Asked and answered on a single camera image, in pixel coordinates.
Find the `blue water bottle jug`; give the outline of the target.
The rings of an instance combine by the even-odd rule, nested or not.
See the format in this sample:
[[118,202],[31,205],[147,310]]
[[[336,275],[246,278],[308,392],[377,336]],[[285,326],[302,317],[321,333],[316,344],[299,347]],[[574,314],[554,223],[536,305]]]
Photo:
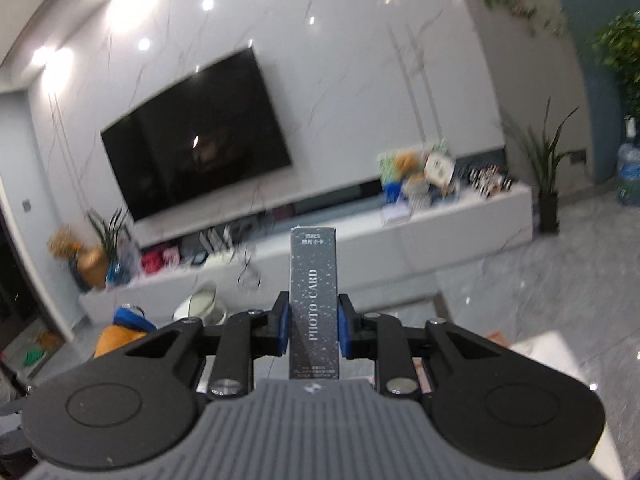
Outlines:
[[640,152],[636,120],[625,119],[626,139],[617,153],[618,200],[625,206],[639,206]]

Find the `potted plant left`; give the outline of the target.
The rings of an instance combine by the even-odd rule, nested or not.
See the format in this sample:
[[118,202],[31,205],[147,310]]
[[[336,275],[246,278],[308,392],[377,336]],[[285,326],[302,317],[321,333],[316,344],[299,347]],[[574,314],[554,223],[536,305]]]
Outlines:
[[98,237],[104,254],[109,263],[118,261],[118,248],[120,240],[131,240],[128,229],[129,211],[126,208],[118,208],[111,218],[106,220],[93,208],[86,212],[96,236]]

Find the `golden vase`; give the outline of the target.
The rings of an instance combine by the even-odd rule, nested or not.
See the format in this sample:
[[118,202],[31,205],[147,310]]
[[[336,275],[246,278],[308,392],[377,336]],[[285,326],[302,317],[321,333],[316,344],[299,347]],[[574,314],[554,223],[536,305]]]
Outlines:
[[109,265],[101,246],[89,247],[77,257],[78,273],[90,288],[104,289]]

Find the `small brown teddy bear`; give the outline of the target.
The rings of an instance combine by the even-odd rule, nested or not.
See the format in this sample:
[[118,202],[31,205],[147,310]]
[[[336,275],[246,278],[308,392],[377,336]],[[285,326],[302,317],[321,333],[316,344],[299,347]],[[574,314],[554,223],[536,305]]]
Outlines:
[[404,182],[423,171],[423,154],[421,152],[400,152],[394,157],[394,169],[397,182]]

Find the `potted green plant right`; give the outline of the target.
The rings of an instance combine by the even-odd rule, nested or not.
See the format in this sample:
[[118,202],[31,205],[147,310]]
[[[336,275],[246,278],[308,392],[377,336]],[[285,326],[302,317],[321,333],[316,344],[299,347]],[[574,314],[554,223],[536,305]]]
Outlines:
[[532,170],[538,191],[539,232],[556,235],[560,230],[558,168],[572,152],[559,152],[558,145],[566,123],[579,107],[573,108],[553,131],[548,129],[550,108],[551,99],[548,99],[540,133],[536,133],[532,126],[521,128],[505,110],[501,112],[501,125],[504,134],[516,143]]

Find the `black white patterned items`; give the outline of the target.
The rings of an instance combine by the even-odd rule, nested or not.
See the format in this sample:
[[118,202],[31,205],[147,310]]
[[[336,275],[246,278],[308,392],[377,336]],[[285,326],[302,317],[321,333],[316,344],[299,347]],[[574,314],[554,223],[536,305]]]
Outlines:
[[484,198],[509,192],[513,185],[513,180],[498,166],[473,168],[469,172],[468,179],[469,185]]

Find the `brown sailor plush dog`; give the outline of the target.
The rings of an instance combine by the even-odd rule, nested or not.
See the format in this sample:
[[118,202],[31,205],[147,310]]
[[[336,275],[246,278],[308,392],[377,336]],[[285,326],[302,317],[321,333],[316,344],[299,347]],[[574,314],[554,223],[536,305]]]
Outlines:
[[146,318],[140,307],[122,304],[116,308],[111,324],[100,333],[93,357],[105,356],[154,330],[156,326]]

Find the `round white paper fan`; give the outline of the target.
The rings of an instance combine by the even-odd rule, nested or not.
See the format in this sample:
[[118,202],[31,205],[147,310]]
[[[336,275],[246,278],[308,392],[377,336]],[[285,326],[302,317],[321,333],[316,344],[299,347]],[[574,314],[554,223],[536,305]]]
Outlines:
[[448,188],[454,177],[454,166],[456,166],[456,163],[446,153],[431,152],[425,162],[424,179],[441,190]]

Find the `hanging ivy plant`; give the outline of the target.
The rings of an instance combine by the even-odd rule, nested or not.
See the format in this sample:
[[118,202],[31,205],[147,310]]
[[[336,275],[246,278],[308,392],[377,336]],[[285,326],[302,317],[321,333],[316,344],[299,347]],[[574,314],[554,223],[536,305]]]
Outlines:
[[561,37],[567,29],[564,11],[542,0],[480,0],[488,10],[504,9],[511,18],[523,23],[526,32],[536,37],[538,32],[548,32]]

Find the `white wifi router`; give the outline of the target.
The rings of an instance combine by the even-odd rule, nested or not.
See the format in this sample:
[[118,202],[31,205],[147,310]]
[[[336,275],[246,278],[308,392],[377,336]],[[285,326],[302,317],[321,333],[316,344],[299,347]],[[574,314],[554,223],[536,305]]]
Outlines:
[[225,226],[222,231],[210,228],[198,233],[198,240],[207,254],[206,263],[232,263],[238,256],[238,246],[234,244],[231,230]]

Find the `small white stool chair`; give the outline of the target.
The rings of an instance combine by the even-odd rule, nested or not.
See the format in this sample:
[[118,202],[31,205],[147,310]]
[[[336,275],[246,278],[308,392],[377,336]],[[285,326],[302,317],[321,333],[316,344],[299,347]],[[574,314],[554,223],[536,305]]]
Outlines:
[[214,326],[224,324],[227,316],[227,308],[217,296],[216,285],[208,282],[178,305],[172,320],[199,318],[204,326]]

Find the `wall mounted television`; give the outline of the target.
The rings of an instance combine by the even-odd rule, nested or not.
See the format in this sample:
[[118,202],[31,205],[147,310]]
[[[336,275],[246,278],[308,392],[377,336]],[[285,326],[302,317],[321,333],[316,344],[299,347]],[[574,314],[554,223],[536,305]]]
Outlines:
[[101,139],[136,221],[292,164],[251,48],[160,92]]

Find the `dark photo card box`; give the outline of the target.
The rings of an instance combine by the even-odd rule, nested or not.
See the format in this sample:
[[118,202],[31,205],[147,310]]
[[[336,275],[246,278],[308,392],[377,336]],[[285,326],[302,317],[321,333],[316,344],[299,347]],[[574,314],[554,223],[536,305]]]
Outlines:
[[290,377],[340,377],[335,230],[298,226],[291,233]]

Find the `white marble tv console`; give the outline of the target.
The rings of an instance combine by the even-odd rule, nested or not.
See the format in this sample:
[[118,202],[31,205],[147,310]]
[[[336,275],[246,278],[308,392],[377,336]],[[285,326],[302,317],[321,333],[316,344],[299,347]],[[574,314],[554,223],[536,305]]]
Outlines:
[[[171,320],[179,304],[204,288],[231,311],[272,304],[279,292],[296,289],[325,266],[341,292],[383,285],[409,276],[526,244],[533,238],[532,190],[523,183],[484,200],[464,192],[452,204],[385,222],[380,210],[295,228],[242,247],[234,256],[214,257],[201,266],[176,266],[130,283],[86,292],[79,298],[92,322],[111,321],[122,304],[139,307],[156,324]],[[296,259],[324,264],[296,268]]]

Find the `red gift box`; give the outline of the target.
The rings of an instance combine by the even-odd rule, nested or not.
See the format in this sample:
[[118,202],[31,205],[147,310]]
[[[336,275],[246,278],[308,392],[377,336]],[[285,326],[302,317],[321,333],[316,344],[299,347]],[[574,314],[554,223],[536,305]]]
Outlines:
[[163,269],[164,257],[161,249],[150,250],[141,257],[141,267],[145,274],[154,274]]

